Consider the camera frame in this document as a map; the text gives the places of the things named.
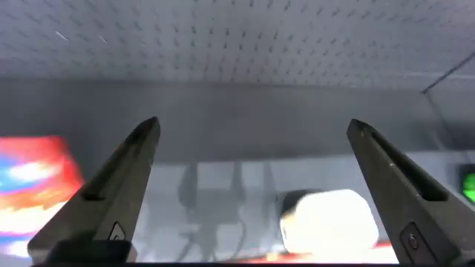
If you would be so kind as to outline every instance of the perforated ceiling panel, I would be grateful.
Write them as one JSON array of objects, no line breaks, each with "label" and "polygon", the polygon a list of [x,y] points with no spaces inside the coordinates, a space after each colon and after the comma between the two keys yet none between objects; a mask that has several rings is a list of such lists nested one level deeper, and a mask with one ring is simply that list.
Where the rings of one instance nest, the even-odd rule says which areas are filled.
[{"label": "perforated ceiling panel", "polygon": [[0,5],[3,77],[422,90],[475,48],[472,0]]}]

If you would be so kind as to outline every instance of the white surface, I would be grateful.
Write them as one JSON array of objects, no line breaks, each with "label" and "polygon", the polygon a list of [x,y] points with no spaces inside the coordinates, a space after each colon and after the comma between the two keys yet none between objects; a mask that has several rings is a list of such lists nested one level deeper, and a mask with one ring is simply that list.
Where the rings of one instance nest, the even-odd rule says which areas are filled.
[{"label": "white surface", "polygon": [[[2,0],[0,76],[421,91],[472,52],[470,0]],[[464,73],[473,79],[474,72]]]}]

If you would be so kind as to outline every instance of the green light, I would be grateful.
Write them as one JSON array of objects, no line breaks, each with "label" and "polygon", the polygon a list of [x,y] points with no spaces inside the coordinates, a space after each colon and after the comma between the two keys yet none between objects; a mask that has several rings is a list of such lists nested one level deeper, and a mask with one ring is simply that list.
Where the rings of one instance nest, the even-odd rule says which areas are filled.
[{"label": "green light", "polygon": [[469,174],[463,181],[463,194],[472,202],[475,202],[475,174]]}]

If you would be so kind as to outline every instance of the white object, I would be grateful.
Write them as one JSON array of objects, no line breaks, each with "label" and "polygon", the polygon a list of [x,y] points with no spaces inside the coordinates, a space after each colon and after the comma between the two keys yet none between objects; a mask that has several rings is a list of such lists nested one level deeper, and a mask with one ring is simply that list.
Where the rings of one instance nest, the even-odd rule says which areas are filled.
[{"label": "white object", "polygon": [[352,190],[302,197],[281,218],[284,246],[290,253],[312,253],[318,262],[341,262],[378,242],[379,232],[367,201]]}]

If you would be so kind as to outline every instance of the screw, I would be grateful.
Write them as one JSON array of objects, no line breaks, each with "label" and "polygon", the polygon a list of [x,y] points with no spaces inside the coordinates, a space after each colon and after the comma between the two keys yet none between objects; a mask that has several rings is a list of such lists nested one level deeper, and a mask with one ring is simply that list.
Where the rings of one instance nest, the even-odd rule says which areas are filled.
[{"label": "screw", "polygon": [[419,247],[417,239],[413,234],[409,234],[409,245],[413,250],[417,250]]}]

